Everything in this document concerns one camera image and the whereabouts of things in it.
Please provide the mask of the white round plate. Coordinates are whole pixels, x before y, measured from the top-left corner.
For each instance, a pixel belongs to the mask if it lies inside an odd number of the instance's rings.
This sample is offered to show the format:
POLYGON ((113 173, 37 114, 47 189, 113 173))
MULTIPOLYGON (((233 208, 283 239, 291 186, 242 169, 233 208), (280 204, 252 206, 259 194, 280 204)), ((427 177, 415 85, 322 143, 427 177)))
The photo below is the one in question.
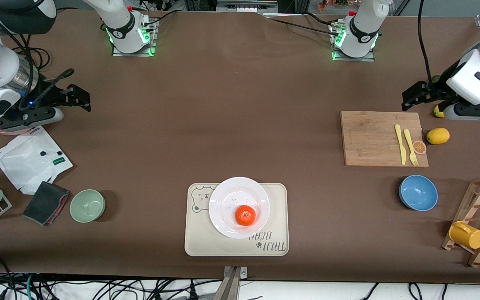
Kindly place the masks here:
POLYGON ((211 194, 208 213, 215 229, 228 238, 246 239, 260 232, 269 220, 271 205, 269 195, 253 179, 229 178, 215 188, 211 194), (256 212, 252 226, 240 226, 235 221, 235 211, 240 205, 248 205, 256 212))

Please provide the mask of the orange fruit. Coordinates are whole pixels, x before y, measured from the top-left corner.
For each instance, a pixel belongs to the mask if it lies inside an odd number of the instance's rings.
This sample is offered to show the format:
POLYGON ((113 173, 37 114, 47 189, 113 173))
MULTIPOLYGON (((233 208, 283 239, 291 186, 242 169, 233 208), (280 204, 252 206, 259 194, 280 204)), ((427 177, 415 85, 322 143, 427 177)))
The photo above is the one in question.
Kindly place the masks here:
POLYGON ((240 226, 252 226, 256 221, 256 212, 248 205, 240 205, 235 211, 235 221, 240 226))

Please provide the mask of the yellow plastic knife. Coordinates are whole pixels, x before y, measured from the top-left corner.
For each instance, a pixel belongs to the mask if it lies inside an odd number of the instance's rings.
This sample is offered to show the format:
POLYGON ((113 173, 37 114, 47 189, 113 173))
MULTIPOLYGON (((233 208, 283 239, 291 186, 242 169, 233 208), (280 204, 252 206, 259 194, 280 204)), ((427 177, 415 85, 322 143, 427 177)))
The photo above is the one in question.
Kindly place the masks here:
POLYGON ((404 165, 406 165, 407 154, 406 154, 406 148, 403 144, 402 129, 401 129, 400 125, 398 125, 398 124, 394 125, 394 128, 395 128, 395 133, 396 133, 398 144, 399 144, 401 165, 404 166, 404 165))

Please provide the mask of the yellow plastic fork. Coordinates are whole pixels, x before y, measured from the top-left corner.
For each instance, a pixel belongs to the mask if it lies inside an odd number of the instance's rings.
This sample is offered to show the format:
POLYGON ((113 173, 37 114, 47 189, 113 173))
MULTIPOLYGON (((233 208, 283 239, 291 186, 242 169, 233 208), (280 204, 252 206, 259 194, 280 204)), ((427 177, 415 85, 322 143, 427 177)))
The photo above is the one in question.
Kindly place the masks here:
POLYGON ((418 159, 417 159, 417 156, 416 156, 416 153, 415 153, 415 148, 413 147, 411 133, 408 129, 404 129, 403 133, 405 135, 405 139, 406 139, 406 142, 407 142, 407 145, 408 145, 408 149, 410 151, 409 159, 410 159, 412 165, 417 167, 417 166, 419 166, 419 162, 418 162, 418 159))

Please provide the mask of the wooden cutting board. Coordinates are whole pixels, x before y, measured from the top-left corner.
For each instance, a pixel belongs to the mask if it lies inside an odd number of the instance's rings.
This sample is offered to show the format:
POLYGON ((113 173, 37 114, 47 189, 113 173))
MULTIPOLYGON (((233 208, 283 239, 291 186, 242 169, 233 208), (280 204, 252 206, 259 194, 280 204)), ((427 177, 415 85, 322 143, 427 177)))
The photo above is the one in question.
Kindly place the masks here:
POLYGON ((341 111, 340 121, 346 166, 413 167, 409 158, 406 165, 401 165, 396 124, 402 129, 407 155, 410 151, 404 129, 410 131, 412 142, 426 142, 417 113, 341 111))

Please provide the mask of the white plastic bag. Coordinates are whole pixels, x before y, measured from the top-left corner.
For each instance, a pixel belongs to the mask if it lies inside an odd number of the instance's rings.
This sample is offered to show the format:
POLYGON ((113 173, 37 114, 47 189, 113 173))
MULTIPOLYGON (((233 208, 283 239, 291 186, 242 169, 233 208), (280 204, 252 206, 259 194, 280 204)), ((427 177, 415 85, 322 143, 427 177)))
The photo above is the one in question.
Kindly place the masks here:
POLYGON ((68 156, 42 126, 30 128, 0 149, 0 169, 24 195, 34 195, 42 182, 54 183, 59 174, 72 167, 68 156))

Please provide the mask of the blue bowl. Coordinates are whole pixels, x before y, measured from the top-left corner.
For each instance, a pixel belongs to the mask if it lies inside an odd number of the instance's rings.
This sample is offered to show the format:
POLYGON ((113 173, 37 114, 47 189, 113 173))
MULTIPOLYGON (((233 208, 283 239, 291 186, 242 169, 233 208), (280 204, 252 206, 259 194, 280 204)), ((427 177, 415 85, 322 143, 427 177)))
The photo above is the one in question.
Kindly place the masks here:
POLYGON ((434 183, 423 175, 409 175, 398 188, 401 202, 415 211, 429 211, 436 207, 438 190, 434 183))

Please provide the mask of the pale green bowl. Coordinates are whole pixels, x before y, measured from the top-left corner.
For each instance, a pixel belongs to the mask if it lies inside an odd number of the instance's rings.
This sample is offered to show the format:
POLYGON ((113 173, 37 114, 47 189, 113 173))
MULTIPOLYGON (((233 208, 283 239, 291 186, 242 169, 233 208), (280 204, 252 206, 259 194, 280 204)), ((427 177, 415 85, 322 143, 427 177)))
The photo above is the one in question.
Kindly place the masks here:
POLYGON ((97 190, 82 190, 70 203, 70 215, 78 223, 97 220, 105 211, 105 199, 97 190))

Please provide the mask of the folded grey cloth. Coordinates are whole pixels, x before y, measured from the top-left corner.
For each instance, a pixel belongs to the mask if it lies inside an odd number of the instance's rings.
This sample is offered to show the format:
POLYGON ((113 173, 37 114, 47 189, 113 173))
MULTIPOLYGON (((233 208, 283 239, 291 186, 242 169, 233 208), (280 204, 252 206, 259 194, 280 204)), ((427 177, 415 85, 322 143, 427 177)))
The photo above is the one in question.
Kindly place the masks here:
POLYGON ((59 216, 69 194, 67 189, 42 182, 22 215, 40 226, 51 225, 59 216))

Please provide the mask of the yellow mug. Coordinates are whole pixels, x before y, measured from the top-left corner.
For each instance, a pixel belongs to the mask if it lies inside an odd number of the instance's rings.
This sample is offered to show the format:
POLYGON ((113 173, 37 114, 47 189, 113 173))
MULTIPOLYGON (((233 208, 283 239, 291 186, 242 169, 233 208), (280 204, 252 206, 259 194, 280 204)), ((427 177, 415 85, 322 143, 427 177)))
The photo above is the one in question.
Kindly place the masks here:
POLYGON ((480 229, 463 221, 454 222, 448 230, 448 237, 470 249, 480 248, 480 229))

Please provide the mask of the cream tray with bear print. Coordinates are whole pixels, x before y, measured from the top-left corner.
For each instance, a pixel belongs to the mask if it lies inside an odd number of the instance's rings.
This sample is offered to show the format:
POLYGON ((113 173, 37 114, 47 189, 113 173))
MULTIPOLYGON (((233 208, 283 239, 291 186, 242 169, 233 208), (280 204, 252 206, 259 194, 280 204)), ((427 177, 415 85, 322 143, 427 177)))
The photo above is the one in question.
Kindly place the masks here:
POLYGON ((208 203, 218 183, 194 183, 188 189, 185 252, 193 257, 280 257, 288 253, 288 198, 281 183, 262 183, 271 211, 263 228, 243 239, 219 232, 208 214, 208 203))

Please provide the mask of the metal table clamp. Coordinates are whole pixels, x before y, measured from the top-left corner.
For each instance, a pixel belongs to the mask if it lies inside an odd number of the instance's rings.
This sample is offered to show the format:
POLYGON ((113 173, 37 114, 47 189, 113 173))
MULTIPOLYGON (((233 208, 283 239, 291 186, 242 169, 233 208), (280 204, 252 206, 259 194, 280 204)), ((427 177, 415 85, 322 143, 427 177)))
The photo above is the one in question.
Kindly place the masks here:
POLYGON ((238 300, 240 282, 247 275, 246 266, 226 266, 223 281, 212 300, 238 300))

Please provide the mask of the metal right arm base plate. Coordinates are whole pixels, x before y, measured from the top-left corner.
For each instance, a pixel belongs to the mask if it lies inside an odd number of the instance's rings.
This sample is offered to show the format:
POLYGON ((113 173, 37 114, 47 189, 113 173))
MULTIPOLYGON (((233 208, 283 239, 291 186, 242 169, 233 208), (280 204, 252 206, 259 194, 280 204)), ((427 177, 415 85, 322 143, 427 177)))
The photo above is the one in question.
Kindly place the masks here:
POLYGON ((112 56, 152 57, 155 55, 160 23, 143 23, 128 33, 126 38, 114 38, 109 34, 112 56))

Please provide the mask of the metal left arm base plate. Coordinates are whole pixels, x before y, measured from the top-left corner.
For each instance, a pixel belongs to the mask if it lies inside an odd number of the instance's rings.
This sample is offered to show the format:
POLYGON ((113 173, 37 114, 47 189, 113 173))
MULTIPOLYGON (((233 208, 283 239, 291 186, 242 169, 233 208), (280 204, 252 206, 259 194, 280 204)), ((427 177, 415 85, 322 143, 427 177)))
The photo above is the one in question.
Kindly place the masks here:
POLYGON ((332 60, 373 62, 375 55, 373 48, 379 37, 378 32, 373 34, 359 33, 356 36, 343 19, 331 23, 328 26, 329 32, 334 35, 331 37, 332 60))

